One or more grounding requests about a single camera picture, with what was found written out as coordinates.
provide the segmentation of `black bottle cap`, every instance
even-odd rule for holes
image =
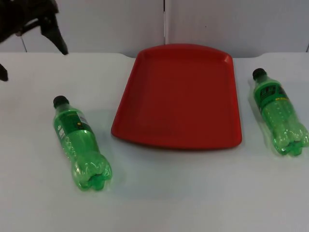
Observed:
[[[258,68],[256,70],[254,70],[253,72],[253,80],[256,80],[257,78],[259,78],[260,76],[265,76],[267,75],[267,72],[264,69]]]
[[[69,100],[65,96],[57,96],[54,98],[55,109],[62,104],[69,104],[69,103],[70,103]]]

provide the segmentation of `bottle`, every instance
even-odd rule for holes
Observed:
[[[83,113],[70,106],[68,99],[54,99],[56,115],[54,128],[67,157],[72,164],[72,176],[81,190],[101,190],[112,178],[107,159],[100,154],[95,135]]]
[[[253,79],[254,99],[272,134],[276,150],[282,155],[300,155],[302,148],[309,146],[309,134],[299,122],[280,82],[270,79],[261,68],[253,72]]]

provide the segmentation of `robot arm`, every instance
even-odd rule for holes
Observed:
[[[0,0],[0,43],[13,34],[21,36],[33,28],[40,27],[41,34],[62,54],[67,55],[68,48],[56,19],[58,12],[54,0]],[[7,71],[2,65],[0,80],[8,80]]]

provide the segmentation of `white table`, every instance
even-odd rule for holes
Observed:
[[[179,152],[113,138],[134,59],[120,54],[0,54],[1,232],[308,232],[309,148],[276,156],[248,101],[252,71],[281,81],[309,128],[309,54],[234,59],[243,142]],[[53,98],[80,108],[113,168],[108,191],[81,192],[60,148]]]

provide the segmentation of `white wall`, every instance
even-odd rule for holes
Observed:
[[[233,57],[305,52],[308,0],[166,0],[167,43],[215,47]]]
[[[144,48],[164,43],[163,0],[56,1],[59,28],[70,52],[120,52],[134,56]],[[23,37],[28,52],[58,52],[39,29]],[[16,43],[23,51],[20,38],[10,38],[0,45],[0,51],[13,51]]]

